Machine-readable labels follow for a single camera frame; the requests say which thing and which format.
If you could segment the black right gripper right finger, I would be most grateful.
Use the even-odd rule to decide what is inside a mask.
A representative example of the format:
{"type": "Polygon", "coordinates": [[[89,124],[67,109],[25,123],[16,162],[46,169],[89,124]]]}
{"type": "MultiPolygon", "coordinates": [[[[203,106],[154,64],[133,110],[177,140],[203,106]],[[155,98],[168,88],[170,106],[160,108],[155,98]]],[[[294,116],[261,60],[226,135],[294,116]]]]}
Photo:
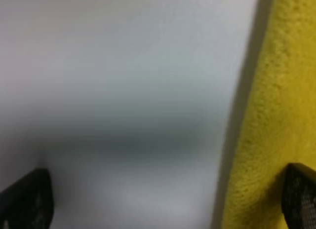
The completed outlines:
{"type": "Polygon", "coordinates": [[[316,227],[316,171],[301,164],[286,168],[281,210],[289,229],[316,227]]]}

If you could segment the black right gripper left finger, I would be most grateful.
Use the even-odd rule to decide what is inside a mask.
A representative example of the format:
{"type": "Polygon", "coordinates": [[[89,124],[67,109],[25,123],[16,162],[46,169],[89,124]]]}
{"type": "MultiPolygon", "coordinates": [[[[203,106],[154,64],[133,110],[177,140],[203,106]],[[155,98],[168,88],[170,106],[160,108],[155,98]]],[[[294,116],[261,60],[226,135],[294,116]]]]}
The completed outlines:
{"type": "Polygon", "coordinates": [[[2,229],[48,229],[53,215],[53,190],[47,169],[35,169],[0,193],[2,229]]]}

